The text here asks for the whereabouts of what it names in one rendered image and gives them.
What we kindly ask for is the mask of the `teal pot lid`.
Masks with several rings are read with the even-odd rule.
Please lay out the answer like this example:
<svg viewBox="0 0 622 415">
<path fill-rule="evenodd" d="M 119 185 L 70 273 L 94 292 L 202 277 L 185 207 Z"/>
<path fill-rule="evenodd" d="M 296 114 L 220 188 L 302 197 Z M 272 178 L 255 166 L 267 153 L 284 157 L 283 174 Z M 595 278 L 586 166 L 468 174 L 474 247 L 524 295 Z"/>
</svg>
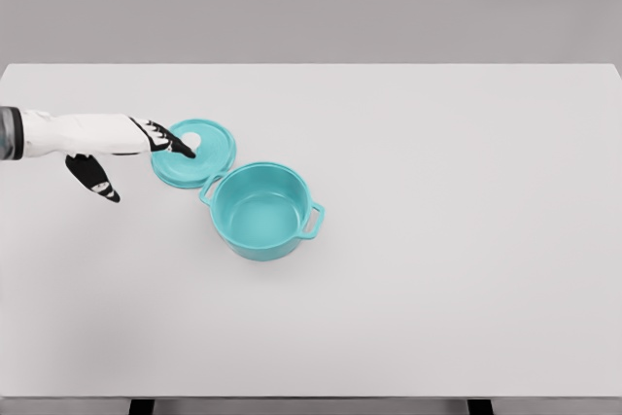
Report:
<svg viewBox="0 0 622 415">
<path fill-rule="evenodd" d="M 236 157 L 232 134 L 219 123 L 205 119 L 178 121 L 169 130 L 186 145 L 195 134 L 195 158 L 170 152 L 152 153 L 152 168 L 158 178 L 175 188 L 201 188 L 213 175 L 228 171 Z"/>
</svg>

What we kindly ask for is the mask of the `teal pot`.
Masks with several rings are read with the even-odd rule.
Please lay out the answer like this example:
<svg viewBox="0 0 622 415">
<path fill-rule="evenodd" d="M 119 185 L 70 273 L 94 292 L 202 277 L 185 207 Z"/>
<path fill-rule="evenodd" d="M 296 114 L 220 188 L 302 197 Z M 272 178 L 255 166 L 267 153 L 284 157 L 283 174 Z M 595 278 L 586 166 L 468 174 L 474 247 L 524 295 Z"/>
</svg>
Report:
<svg viewBox="0 0 622 415">
<path fill-rule="evenodd" d="M 305 181 L 275 162 L 214 174 L 198 197 L 209 207 L 214 228 L 228 247 L 254 261 L 281 259 L 301 241 L 316 238 L 326 215 Z"/>
</svg>

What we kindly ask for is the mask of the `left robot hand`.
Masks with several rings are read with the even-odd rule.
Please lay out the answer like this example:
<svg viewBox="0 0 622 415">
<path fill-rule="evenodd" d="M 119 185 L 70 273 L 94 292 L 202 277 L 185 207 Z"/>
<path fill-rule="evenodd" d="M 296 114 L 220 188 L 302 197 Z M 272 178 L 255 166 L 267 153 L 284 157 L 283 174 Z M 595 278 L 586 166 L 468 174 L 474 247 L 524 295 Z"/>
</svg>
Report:
<svg viewBox="0 0 622 415">
<path fill-rule="evenodd" d="M 195 158 L 195 152 L 161 124 L 123 114 L 78 114 L 64 119 L 65 166 L 87 190 L 118 203 L 114 189 L 98 155 L 136 156 L 169 152 Z"/>
</svg>

